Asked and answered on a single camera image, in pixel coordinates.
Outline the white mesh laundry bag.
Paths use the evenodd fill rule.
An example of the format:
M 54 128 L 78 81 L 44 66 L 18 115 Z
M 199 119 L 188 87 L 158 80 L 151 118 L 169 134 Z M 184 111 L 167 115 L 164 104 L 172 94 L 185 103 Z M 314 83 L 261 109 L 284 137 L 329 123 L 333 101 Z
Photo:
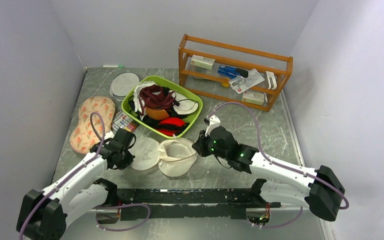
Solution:
M 197 160 L 192 141 L 186 138 L 166 139 L 162 142 L 144 137 L 137 140 L 130 152 L 134 155 L 131 167 L 137 171 L 158 166 L 167 177 L 186 174 Z

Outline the maroon bra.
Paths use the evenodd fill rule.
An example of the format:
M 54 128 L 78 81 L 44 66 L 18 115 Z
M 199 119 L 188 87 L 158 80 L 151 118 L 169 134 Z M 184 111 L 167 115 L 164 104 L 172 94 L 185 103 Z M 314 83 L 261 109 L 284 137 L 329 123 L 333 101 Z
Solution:
M 152 109 L 169 109 L 172 107 L 173 98 L 169 93 L 169 88 L 159 85 L 152 85 L 143 88 L 140 91 L 140 97 L 144 101 L 141 106 L 143 109 L 146 107 Z

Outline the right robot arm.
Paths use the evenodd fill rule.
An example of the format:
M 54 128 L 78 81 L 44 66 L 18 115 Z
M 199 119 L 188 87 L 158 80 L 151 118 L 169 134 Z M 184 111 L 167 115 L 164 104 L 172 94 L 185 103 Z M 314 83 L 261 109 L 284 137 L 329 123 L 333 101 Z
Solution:
M 339 210 L 348 208 L 345 188 L 325 165 L 319 168 L 303 167 L 268 156 L 255 147 L 238 143 L 224 127 L 210 133 L 200 131 L 192 148 L 201 157 L 214 156 L 238 171 L 263 176 L 257 189 L 249 194 L 255 207 L 268 203 L 285 203 L 308 208 L 315 216 L 334 222 Z

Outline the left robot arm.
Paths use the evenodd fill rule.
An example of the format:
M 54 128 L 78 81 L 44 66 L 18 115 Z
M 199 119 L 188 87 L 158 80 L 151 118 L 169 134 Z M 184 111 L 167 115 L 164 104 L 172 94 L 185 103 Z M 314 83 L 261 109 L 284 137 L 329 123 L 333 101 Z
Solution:
M 95 207 L 120 203 L 117 185 L 101 178 L 105 171 L 133 163 L 134 133 L 119 129 L 95 144 L 72 170 L 41 191 L 30 190 L 22 200 L 16 230 L 19 239 L 58 240 L 79 217 Z

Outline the red bra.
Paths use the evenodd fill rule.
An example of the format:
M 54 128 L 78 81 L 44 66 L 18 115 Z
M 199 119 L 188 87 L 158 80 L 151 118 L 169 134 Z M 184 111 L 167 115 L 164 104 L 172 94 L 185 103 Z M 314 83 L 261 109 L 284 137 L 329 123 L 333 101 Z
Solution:
M 162 120 L 155 129 L 166 136 L 173 137 L 179 136 L 188 126 L 189 123 L 180 118 L 169 117 Z

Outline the orange brown bra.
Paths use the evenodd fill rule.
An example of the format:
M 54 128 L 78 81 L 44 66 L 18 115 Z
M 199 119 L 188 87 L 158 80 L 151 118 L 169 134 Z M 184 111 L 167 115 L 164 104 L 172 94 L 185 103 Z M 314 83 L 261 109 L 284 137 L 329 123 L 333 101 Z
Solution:
M 164 119 L 167 119 L 170 117 L 169 113 L 165 109 L 155 109 L 155 108 L 150 108 L 146 107 L 145 108 L 145 113 L 154 120 L 159 120 L 162 121 Z

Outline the pack of coloured markers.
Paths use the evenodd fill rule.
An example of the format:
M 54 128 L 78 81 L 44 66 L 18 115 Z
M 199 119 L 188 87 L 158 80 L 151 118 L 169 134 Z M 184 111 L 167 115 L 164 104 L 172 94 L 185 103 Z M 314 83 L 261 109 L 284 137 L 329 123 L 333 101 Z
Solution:
M 123 111 L 119 111 L 115 114 L 112 124 L 111 130 L 115 134 L 119 129 L 125 129 L 130 132 L 134 132 L 139 124 L 133 120 L 131 117 L 126 115 Z

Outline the floral peach insoles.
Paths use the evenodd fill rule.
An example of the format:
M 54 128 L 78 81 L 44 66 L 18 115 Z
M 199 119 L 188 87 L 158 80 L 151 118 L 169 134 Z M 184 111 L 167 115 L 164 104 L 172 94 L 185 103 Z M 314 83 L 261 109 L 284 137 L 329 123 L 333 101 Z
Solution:
M 86 154 L 90 148 L 100 140 L 95 131 L 101 136 L 103 132 L 111 131 L 111 124 L 115 115 L 115 103 L 112 99 L 93 96 L 86 99 L 78 111 L 78 123 L 70 136 L 70 145 L 74 151 Z

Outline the black garment in basin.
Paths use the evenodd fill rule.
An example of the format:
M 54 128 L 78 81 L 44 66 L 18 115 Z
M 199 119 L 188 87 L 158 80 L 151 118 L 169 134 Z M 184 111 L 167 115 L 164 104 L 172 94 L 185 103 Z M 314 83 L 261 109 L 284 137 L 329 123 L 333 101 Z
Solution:
M 132 111 L 134 112 L 134 102 L 133 100 L 130 100 L 129 101 L 129 104 L 130 106 L 132 107 Z M 136 114 L 136 118 L 138 120 L 140 120 L 142 123 L 144 123 L 145 125 L 155 129 L 156 126 L 161 122 L 161 121 L 158 121 L 158 120 L 154 120 L 154 119 L 151 119 L 146 113 L 145 113 L 145 109 L 143 109 L 143 113 L 140 113 L 140 112 L 134 112 L 134 114 Z M 170 117 L 172 118 L 179 118 L 179 119 L 184 119 L 186 116 L 181 116 L 181 115 L 178 115 L 178 116 L 171 116 Z

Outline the white lace garment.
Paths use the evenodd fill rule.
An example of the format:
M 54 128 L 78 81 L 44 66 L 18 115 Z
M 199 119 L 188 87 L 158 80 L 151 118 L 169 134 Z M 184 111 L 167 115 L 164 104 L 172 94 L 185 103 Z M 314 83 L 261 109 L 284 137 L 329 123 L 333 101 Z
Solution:
M 134 112 L 140 112 L 141 114 L 143 113 L 143 107 L 141 104 L 143 104 L 144 101 L 140 97 L 140 91 L 143 88 L 150 87 L 152 85 L 154 85 L 154 82 L 152 81 L 139 82 L 136 85 L 135 89 L 133 90 Z

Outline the grey round pads stack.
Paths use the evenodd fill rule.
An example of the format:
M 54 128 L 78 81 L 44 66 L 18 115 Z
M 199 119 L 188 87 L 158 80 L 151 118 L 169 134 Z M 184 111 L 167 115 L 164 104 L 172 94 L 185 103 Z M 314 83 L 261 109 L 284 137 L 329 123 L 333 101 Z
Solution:
M 136 87 L 139 81 L 139 77 L 135 73 L 121 73 L 112 81 L 109 93 L 117 101 L 121 102 Z

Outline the green plastic basin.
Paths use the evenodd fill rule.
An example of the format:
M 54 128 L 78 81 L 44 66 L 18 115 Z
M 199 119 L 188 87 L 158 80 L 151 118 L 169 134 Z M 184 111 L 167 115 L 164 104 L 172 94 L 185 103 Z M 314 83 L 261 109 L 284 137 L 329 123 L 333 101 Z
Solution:
M 139 81 L 121 103 L 123 113 L 167 139 L 182 137 L 202 109 L 196 94 L 156 75 Z

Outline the clear plastic packet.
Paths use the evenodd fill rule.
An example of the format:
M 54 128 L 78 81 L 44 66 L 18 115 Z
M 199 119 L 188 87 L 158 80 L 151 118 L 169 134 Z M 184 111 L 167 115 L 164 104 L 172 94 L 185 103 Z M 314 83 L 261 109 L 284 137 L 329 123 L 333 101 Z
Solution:
M 252 69 L 248 71 L 248 77 L 242 77 L 239 75 L 228 81 L 228 83 L 231 89 L 233 89 L 236 93 L 241 94 L 256 85 L 263 83 L 264 81 L 264 77 L 256 69 Z

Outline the white green box lower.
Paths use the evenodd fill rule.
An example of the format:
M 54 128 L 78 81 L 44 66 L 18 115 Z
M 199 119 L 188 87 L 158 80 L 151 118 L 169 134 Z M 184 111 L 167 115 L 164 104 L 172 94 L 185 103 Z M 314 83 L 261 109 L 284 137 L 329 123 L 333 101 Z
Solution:
M 242 101 L 255 105 L 262 106 L 267 100 L 265 93 L 244 91 L 242 95 Z

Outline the white green box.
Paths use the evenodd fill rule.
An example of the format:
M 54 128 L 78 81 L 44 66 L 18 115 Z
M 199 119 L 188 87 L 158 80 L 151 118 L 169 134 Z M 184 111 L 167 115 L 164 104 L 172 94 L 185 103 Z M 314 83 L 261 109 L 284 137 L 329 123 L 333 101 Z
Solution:
M 192 65 L 206 70 L 212 70 L 214 63 L 215 59 L 204 56 L 193 55 L 191 58 Z
M 262 106 L 267 100 L 265 93 L 244 91 L 242 95 L 242 101 L 255 105 Z

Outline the blue stapler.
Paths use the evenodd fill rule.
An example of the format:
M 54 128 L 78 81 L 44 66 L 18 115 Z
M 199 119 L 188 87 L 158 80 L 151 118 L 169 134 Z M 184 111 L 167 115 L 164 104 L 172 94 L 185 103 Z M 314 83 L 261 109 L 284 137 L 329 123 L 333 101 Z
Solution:
M 217 73 L 229 79 L 234 79 L 236 77 L 247 78 L 249 75 L 249 72 L 245 69 L 223 64 L 218 67 Z

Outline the white green box upper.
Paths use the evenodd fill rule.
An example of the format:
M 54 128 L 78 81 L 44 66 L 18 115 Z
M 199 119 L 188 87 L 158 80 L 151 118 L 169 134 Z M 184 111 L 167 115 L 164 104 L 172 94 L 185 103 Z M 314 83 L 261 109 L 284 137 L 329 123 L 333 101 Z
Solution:
M 206 70 L 212 70 L 214 63 L 215 59 L 204 56 L 193 55 L 191 58 L 192 65 Z

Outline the wooden orange shelf rack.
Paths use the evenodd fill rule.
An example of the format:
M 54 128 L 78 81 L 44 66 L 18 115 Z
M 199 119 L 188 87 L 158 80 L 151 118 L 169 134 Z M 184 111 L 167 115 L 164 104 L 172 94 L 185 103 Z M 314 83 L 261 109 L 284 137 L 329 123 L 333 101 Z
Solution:
M 179 83 L 191 92 L 222 100 L 239 102 L 220 92 L 209 92 L 189 77 L 224 84 L 233 92 L 253 91 L 264 95 L 264 102 L 244 105 L 269 112 L 293 72 L 294 59 L 260 50 L 231 45 L 185 34 L 178 47 Z

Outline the green white marker pen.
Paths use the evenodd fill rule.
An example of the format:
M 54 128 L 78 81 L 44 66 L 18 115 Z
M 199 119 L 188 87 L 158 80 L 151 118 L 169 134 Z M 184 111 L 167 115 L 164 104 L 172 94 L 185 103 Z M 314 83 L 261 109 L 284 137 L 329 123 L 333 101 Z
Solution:
M 124 68 L 124 65 L 109 65 L 109 64 L 105 64 L 102 66 L 103 68 Z

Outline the white clip holder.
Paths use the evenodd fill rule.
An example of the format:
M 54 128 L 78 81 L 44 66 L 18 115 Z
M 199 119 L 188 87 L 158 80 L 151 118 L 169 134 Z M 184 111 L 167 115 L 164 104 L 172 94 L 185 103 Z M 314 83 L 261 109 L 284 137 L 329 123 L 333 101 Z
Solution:
M 266 71 L 266 77 L 269 85 L 270 90 L 276 90 L 277 89 L 277 81 L 276 76 L 271 71 Z

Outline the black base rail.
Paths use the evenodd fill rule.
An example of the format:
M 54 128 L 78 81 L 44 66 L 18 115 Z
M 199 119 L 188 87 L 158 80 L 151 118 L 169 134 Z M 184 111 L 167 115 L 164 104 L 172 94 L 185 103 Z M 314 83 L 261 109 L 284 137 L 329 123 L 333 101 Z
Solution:
M 280 208 L 279 202 L 265 202 L 251 188 L 122 189 L 118 199 L 98 209 L 120 213 L 120 221 L 176 218 L 228 217 L 247 219 L 250 209 Z

